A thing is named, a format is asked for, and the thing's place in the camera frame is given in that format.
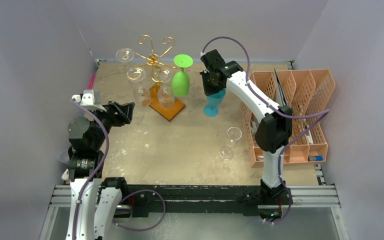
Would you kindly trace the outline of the clear wine glass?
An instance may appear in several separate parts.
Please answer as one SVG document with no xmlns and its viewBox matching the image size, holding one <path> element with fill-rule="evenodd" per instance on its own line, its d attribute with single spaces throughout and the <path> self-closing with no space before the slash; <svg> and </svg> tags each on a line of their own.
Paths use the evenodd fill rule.
<svg viewBox="0 0 384 240">
<path fill-rule="evenodd" d="M 173 71 L 167 67 L 157 68 L 152 73 L 152 79 L 155 81 L 157 88 L 158 101 L 165 109 L 172 108 L 175 103 L 175 95 L 170 85 L 173 75 Z"/>
<path fill-rule="evenodd" d="M 151 103 L 151 93 L 143 83 L 146 77 L 146 71 L 142 67 L 131 67 L 127 71 L 126 76 L 133 87 L 135 102 L 141 107 L 148 107 Z"/>
<path fill-rule="evenodd" d="M 219 149 L 219 156 L 222 160 L 232 160 L 235 156 L 235 146 L 242 138 L 242 131 L 239 127 L 232 126 L 226 131 L 226 142 Z"/>
<path fill-rule="evenodd" d="M 136 53 L 131 48 L 122 48 L 115 54 L 115 58 L 118 62 L 127 63 L 134 59 Z"/>
</svg>

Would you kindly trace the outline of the blue plastic goblet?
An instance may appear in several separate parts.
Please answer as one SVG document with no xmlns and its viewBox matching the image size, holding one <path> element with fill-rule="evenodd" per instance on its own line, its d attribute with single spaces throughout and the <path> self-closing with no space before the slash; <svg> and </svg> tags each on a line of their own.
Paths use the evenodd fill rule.
<svg viewBox="0 0 384 240">
<path fill-rule="evenodd" d="M 223 89 L 218 93 L 207 96 L 208 104 L 204 107 L 204 114 L 208 117 L 215 117 L 219 113 L 218 105 L 221 104 L 226 95 Z"/>
</svg>

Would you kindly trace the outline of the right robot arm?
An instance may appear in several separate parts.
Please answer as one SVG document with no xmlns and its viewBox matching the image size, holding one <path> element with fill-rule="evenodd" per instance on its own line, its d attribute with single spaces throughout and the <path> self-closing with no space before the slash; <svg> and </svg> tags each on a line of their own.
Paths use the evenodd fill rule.
<svg viewBox="0 0 384 240">
<path fill-rule="evenodd" d="M 236 61 L 225 62 L 216 49 L 202 52 L 200 60 L 205 67 L 200 72 L 204 94 L 214 96 L 227 89 L 251 110 L 258 121 L 255 140 L 263 151 L 260 196 L 264 202 L 274 203 L 285 189 L 283 152 L 292 135 L 292 121 L 286 118 L 286 114 L 292 112 L 291 108 L 280 106 L 266 96 Z"/>
</svg>

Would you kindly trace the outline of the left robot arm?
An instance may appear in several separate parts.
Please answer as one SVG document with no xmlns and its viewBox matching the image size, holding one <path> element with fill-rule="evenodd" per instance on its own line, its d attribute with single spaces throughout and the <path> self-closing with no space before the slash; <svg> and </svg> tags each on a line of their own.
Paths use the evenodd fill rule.
<svg viewBox="0 0 384 240">
<path fill-rule="evenodd" d="M 101 151 L 113 127 L 131 123 L 135 103 L 110 101 L 103 110 L 73 119 L 67 127 L 70 214 L 68 240 L 103 240 L 108 236 L 117 206 L 129 199 L 124 177 L 102 179 L 102 167 L 109 148 Z"/>
</svg>

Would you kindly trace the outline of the green plastic goblet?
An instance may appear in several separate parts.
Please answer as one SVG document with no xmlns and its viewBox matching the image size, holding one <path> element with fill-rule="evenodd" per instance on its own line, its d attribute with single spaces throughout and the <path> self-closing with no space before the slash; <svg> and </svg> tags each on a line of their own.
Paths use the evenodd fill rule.
<svg viewBox="0 0 384 240">
<path fill-rule="evenodd" d="M 194 61 L 187 54 L 178 54 L 174 57 L 173 62 L 179 71 L 173 75 L 171 88 L 176 97 L 184 97 L 189 94 L 190 90 L 190 78 L 185 69 L 191 67 Z"/>
</svg>

